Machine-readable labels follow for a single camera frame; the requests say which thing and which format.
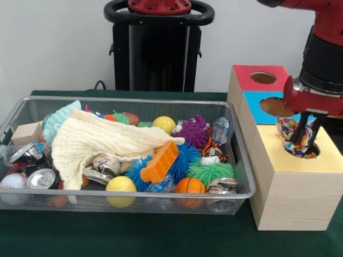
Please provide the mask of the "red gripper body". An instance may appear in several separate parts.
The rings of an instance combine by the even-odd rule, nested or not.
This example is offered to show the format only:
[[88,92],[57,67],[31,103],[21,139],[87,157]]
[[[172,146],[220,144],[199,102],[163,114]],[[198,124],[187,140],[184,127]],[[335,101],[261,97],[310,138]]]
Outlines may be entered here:
[[329,117],[342,118],[342,97],[315,92],[303,91],[304,86],[298,78],[291,75],[287,78],[283,101],[286,109],[297,113],[314,112]]

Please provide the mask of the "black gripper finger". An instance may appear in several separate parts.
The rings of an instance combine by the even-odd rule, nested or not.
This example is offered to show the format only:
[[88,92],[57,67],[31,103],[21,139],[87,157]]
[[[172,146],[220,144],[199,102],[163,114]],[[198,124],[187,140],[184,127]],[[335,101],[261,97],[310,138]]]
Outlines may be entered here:
[[308,111],[301,113],[298,125],[290,139],[293,144],[295,145],[301,144],[302,138],[305,134],[305,127],[306,127],[306,124],[308,122],[308,118],[310,115],[311,113]]
[[314,140],[317,136],[319,128],[324,124],[326,115],[325,114],[317,114],[317,115],[315,115],[315,117],[316,117],[316,120],[313,122],[313,125],[311,127],[312,135],[311,135],[310,139],[308,140],[308,149],[305,152],[305,154],[310,154],[311,150],[313,149]]

